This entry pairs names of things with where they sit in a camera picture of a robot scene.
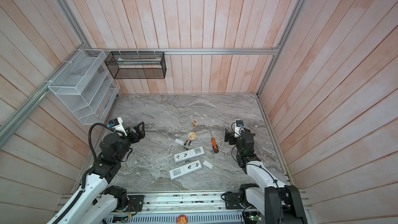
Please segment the white remote control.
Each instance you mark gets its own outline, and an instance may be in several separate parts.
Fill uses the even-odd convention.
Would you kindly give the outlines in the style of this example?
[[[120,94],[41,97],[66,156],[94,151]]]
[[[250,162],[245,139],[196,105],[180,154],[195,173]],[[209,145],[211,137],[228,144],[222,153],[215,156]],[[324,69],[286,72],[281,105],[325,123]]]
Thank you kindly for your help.
[[[179,162],[191,160],[193,158],[202,156],[204,154],[205,154],[204,148],[202,146],[200,146],[197,148],[189,149],[189,150],[174,154],[173,158],[176,163],[179,163]]]
[[[169,175],[170,175],[171,180],[174,180],[181,176],[198,171],[200,169],[202,169],[202,163],[200,162],[200,160],[197,160],[197,161],[191,162],[189,164],[185,164],[181,167],[170,170]]]

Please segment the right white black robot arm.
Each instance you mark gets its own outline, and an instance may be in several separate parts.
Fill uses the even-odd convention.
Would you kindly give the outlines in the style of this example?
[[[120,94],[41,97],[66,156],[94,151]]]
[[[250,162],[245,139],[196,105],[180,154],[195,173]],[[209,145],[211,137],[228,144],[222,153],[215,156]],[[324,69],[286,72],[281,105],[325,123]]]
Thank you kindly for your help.
[[[255,154],[256,135],[245,127],[225,130],[224,141],[237,149],[233,156],[238,166],[254,184],[242,184],[239,201],[244,208],[254,207],[266,224],[308,223],[299,190],[277,179]]]

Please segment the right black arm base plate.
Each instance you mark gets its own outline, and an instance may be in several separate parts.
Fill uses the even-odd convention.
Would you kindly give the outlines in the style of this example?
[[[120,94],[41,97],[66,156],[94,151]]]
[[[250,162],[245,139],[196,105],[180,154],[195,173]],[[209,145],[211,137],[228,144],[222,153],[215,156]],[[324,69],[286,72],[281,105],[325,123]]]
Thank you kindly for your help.
[[[248,206],[243,195],[238,192],[227,191],[221,195],[221,200],[224,201],[226,209],[244,209]]]

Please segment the orange handled screwdriver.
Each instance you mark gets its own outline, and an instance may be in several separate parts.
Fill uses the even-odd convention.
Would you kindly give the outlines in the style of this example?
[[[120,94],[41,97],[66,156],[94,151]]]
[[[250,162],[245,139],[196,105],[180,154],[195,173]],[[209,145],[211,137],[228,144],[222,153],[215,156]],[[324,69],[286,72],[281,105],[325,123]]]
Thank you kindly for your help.
[[[219,152],[219,148],[218,148],[218,145],[217,145],[217,143],[216,143],[216,140],[215,140],[215,138],[214,138],[214,136],[213,136],[213,134],[212,134],[212,132],[211,132],[211,130],[210,130],[210,126],[208,126],[208,129],[209,129],[209,132],[210,132],[211,143],[212,143],[212,149],[213,149],[214,153],[218,153],[218,152]]]

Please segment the white battery cover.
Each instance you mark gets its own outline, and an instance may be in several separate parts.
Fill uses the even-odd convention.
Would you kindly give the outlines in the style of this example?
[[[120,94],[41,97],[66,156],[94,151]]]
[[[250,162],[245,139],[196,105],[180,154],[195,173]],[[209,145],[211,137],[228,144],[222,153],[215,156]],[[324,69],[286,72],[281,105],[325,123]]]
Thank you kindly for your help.
[[[209,168],[209,169],[213,169],[214,168],[214,165],[212,165],[211,163],[209,163],[208,161],[204,161],[203,162],[203,165],[205,165],[207,168]]]
[[[184,142],[180,139],[176,139],[175,142],[179,145],[184,145]]]

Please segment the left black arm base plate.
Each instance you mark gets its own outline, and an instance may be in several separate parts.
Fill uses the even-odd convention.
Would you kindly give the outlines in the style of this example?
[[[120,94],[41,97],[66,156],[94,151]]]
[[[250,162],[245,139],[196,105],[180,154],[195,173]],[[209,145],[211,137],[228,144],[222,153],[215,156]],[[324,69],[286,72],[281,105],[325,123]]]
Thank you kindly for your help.
[[[144,195],[123,195],[117,199],[116,212],[138,213],[143,209]]]

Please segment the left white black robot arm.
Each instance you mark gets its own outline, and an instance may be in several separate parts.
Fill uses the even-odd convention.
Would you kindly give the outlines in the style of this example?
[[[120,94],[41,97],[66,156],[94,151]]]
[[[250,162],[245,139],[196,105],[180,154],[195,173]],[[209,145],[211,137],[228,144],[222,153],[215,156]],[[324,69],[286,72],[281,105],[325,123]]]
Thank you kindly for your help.
[[[108,124],[95,123],[109,130],[96,154],[92,141],[88,140],[93,155],[93,165],[85,171],[78,190],[50,220],[51,224],[99,224],[113,211],[124,211],[130,207],[126,189],[110,186],[110,182],[132,152],[131,145],[145,138],[145,124],[140,122],[125,129],[121,118]]]

